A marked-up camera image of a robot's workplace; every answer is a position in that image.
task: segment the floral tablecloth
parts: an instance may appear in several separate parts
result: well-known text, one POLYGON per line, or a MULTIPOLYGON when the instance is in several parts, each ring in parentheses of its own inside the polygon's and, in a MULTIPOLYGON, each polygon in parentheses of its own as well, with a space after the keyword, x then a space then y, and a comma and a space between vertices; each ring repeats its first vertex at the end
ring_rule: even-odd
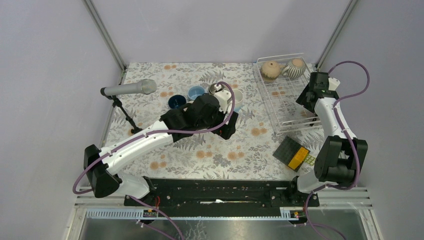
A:
MULTIPOLYGON (((229 140, 213 133, 195 134, 171 145, 141 155, 123 170, 135 176, 183 179, 291 180, 313 168, 303 163, 296 173, 273 152, 288 135, 316 156, 324 141, 322 129, 298 130, 276 136, 258 90, 252 63, 131 63, 123 84, 152 79, 157 91, 150 95, 120 95, 124 108, 141 128, 146 128, 169 110, 168 99, 187 97, 192 86, 205 89, 225 81, 243 92, 236 132, 229 140)), ((106 146, 131 135, 124 114, 115 108, 106 146)))

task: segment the wall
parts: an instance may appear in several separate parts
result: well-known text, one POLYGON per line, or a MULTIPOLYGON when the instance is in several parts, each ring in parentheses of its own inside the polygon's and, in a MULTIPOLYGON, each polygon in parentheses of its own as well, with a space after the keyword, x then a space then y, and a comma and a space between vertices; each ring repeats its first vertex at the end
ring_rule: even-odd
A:
MULTIPOLYGON (((422 239, 424 229, 424 2, 361 1, 323 68, 353 60, 371 76, 369 91, 341 104, 356 135, 369 149, 361 173, 385 240, 422 239)), ((365 85, 365 74, 341 65, 340 95, 365 85)))
POLYGON ((94 0, 125 62, 316 62, 349 0, 94 0))
POLYGON ((0 235, 58 240, 120 70, 82 1, 0 1, 0 235))

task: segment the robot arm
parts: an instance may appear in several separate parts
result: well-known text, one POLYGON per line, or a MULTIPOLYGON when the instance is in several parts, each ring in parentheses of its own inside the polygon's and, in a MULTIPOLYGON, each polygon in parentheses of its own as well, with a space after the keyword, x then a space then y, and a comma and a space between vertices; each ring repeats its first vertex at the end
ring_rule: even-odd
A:
POLYGON ((337 113, 345 129, 339 125, 333 111, 334 103, 339 99, 335 91, 338 85, 339 81, 329 78, 328 73, 313 72, 309 85, 296 100, 298 104, 319 116, 325 136, 325 142, 315 160, 314 171, 297 179, 297 189, 302 193, 310 193, 324 184, 338 184, 342 187, 352 184, 357 166, 344 131, 353 139, 359 157, 359 170, 364 163, 368 150, 367 142, 357 139, 351 131, 339 104, 336 106, 337 113))
MULTIPOLYGON (((122 142, 101 149, 98 149, 95 145, 88 146, 85 149, 84 168, 87 168, 100 156, 108 154, 87 172, 94 196, 103 198, 112 193, 120 193, 138 199, 144 197, 152 188, 152 186, 149 186, 149 182, 145 178, 126 174, 121 169, 138 156, 193 135, 168 132, 147 135, 147 133, 166 130, 197 131, 213 128, 224 121, 229 107, 231 109, 231 100, 230 92, 222 88, 214 92, 213 95, 199 96, 193 103, 187 103, 178 109, 169 110, 151 126, 122 142)), ((227 124, 212 132, 223 139, 229 139, 236 131, 237 118, 238 114, 233 112, 227 124)))

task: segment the gray microphone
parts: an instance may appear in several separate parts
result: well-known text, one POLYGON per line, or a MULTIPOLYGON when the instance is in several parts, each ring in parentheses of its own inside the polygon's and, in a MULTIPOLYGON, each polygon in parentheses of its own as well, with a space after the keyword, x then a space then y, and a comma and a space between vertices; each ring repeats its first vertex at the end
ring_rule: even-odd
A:
POLYGON ((136 83, 117 86, 103 87, 100 93, 103 96, 117 96, 123 94, 151 94, 156 91, 156 82, 151 79, 143 79, 136 83))

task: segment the wire rack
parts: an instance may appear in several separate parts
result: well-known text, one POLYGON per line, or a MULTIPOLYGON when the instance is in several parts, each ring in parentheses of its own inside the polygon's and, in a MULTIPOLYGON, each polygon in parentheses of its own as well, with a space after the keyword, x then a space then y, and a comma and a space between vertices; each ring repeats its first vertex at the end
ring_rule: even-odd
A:
POLYGON ((307 64, 303 75, 296 79, 279 75, 276 80, 269 82, 264 81, 260 74, 261 67, 266 61, 276 61, 281 65, 286 65, 290 60, 300 58, 306 63, 303 55, 303 53, 296 53, 261 57, 257 59, 256 68, 254 68, 255 75, 259 79, 257 83, 259 93, 269 115, 272 129, 277 136, 291 131, 321 126, 320 119, 314 113, 296 103, 296 99, 309 83, 312 70, 310 63, 307 64))

